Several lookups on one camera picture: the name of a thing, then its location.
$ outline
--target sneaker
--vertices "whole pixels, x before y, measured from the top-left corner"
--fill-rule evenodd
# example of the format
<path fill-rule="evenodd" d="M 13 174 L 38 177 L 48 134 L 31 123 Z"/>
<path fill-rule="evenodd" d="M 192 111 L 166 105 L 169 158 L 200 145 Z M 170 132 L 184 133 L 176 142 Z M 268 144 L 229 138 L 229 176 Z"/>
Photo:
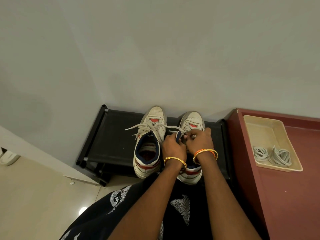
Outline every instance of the sneaker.
<path fill-rule="evenodd" d="M 204 131 L 206 128 L 204 120 L 196 111 L 185 113 L 181 119 L 179 127 L 181 130 L 177 133 L 176 140 L 190 130 L 196 129 Z M 191 154 L 189 151 L 187 151 L 186 164 L 188 165 L 186 170 L 184 172 L 180 171 L 177 179 L 185 184 L 196 184 L 202 176 L 202 170 L 200 165 L 193 162 L 193 154 Z"/>
<path fill-rule="evenodd" d="M 139 129 L 138 133 L 133 135 L 137 140 L 133 167 L 136 175 L 145 179 L 160 169 L 160 149 L 166 133 L 167 117 L 162 108 L 154 106 L 145 113 L 140 124 L 129 129 L 136 127 Z"/>

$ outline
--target black fabric shelf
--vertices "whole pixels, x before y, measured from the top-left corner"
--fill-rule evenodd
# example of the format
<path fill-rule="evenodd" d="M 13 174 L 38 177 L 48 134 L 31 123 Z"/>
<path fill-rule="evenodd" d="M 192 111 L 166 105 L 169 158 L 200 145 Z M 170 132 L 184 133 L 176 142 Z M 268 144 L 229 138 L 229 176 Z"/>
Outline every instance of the black fabric shelf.
<path fill-rule="evenodd" d="M 125 130 L 141 122 L 144 114 L 107 109 L 103 105 L 76 162 L 93 173 L 105 185 L 110 175 L 136 177 L 133 167 L 135 137 L 138 128 Z M 167 124 L 179 125 L 179 118 L 168 117 Z M 232 181 L 231 153 L 226 121 L 205 122 L 210 127 L 215 150 L 219 153 L 218 166 L 227 181 Z"/>

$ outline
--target hand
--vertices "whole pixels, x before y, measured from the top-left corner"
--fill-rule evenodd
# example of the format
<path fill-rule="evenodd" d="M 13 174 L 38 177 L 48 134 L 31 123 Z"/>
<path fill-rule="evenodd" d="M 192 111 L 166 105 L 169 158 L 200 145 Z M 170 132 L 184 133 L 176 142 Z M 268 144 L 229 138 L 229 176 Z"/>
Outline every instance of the hand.
<path fill-rule="evenodd" d="M 179 139 L 179 144 L 176 142 L 176 133 L 166 136 L 162 144 L 162 156 L 163 159 L 166 157 L 178 157 L 182 161 L 187 160 L 187 147 Z M 181 168 L 182 163 L 176 159 L 170 159 L 165 163 L 166 167 L 169 165 L 179 165 Z"/>
<path fill-rule="evenodd" d="M 204 131 L 198 129 L 192 129 L 184 136 L 186 139 L 186 146 L 190 153 L 195 154 L 201 149 L 214 149 L 214 143 L 211 138 L 211 129 L 206 128 Z"/>

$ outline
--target tiled floor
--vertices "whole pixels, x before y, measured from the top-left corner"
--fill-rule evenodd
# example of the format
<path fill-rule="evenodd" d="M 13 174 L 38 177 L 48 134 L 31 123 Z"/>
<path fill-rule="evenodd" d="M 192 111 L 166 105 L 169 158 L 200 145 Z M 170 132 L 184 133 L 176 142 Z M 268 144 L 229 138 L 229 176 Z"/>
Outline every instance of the tiled floor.
<path fill-rule="evenodd" d="M 139 182 L 115 176 L 107 187 L 63 177 L 26 158 L 0 166 L 0 239 L 57 240 L 88 207 L 108 193 Z"/>

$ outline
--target bracelet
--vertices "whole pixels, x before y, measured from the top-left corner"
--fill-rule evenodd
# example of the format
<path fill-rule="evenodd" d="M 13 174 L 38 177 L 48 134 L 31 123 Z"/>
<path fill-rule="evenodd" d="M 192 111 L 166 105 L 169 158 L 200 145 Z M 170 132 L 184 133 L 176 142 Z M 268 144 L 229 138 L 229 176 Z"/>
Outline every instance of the bracelet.
<path fill-rule="evenodd" d="M 218 159 L 218 153 L 217 153 L 216 150 L 214 150 L 214 149 L 201 149 L 201 150 L 195 152 L 195 154 L 194 154 L 194 156 L 193 156 L 193 162 L 194 162 L 195 164 L 200 165 L 200 163 L 196 162 L 196 157 L 197 157 L 200 153 L 202 153 L 202 152 L 207 152 L 207 151 L 211 152 L 211 153 L 214 155 L 214 158 L 215 158 L 216 161 L 217 161 L 217 159 Z"/>
<path fill-rule="evenodd" d="M 186 164 L 184 161 L 182 161 L 180 158 L 174 157 L 174 156 L 166 157 L 166 158 L 164 159 L 164 161 L 163 161 L 164 166 L 166 166 L 166 161 L 169 160 L 169 159 L 177 159 L 177 160 L 179 160 L 180 162 L 183 163 L 185 169 L 187 168 L 187 164 Z"/>

